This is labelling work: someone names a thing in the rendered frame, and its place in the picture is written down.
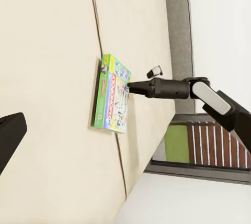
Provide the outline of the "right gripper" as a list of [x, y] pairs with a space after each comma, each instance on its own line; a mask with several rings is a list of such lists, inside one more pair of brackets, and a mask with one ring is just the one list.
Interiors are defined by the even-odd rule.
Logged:
[[155, 77], [150, 81], [137, 81], [127, 83], [129, 93], [145, 95], [148, 99], [176, 99], [178, 85], [176, 80], [161, 80]]

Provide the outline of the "board game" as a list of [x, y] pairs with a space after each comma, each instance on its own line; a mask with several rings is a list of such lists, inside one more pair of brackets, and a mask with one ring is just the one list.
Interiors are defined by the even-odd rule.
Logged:
[[102, 55], [94, 127], [126, 133], [130, 76], [112, 54]]

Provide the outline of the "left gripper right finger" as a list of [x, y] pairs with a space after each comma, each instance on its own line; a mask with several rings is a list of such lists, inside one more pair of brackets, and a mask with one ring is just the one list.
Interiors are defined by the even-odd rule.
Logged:
[[245, 145], [247, 152], [251, 154], [251, 114], [239, 112], [234, 130]]

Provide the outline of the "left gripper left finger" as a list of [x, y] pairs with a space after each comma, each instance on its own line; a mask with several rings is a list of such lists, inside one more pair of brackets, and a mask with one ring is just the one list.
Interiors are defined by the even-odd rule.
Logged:
[[0, 174], [27, 133], [23, 112], [0, 118]]

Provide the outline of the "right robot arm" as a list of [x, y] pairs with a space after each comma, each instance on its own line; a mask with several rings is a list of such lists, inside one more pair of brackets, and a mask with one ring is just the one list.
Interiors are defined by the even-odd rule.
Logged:
[[245, 147], [234, 127], [239, 112], [251, 112], [221, 90], [215, 92], [210, 87], [207, 77], [188, 77], [181, 81], [167, 80], [161, 65], [151, 69], [146, 76], [150, 81], [127, 83], [129, 93], [145, 95], [148, 99], [187, 99], [189, 96], [191, 99], [200, 99], [204, 103], [202, 109]]

